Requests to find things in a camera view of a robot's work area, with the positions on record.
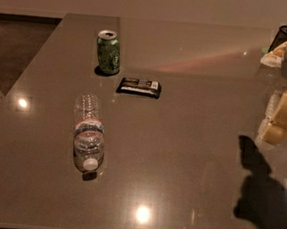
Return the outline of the clear plastic water bottle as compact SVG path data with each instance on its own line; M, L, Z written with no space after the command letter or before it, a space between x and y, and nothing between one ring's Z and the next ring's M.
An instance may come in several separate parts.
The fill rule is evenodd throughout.
M79 171L90 173L100 168L104 159L104 127L100 100L95 94L81 94L75 100L73 152Z

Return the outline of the white crumpled bag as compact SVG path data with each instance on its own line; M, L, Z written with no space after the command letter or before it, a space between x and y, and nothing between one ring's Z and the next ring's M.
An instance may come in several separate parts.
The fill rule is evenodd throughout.
M283 61L284 53L286 52L287 42L281 43L278 47L266 53L261 58L261 63L264 66L272 68L280 68Z

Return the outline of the black mesh cup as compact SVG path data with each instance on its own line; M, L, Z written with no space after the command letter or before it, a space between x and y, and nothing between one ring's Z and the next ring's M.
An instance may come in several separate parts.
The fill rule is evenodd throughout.
M269 51L273 51L280 44L287 42L287 25L282 25L278 28L278 32L274 37L274 40L270 44Z

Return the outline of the dark snack bar wrapper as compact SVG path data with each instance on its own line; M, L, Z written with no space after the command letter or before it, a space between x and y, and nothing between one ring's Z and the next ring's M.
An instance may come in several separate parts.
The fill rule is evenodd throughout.
M123 78L116 91L159 99L162 87L157 80Z

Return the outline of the green soda can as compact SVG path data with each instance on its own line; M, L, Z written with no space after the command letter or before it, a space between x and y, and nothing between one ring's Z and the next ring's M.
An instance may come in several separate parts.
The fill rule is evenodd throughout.
M102 30L97 34L97 58L100 71L116 75L120 68L120 42L113 30Z

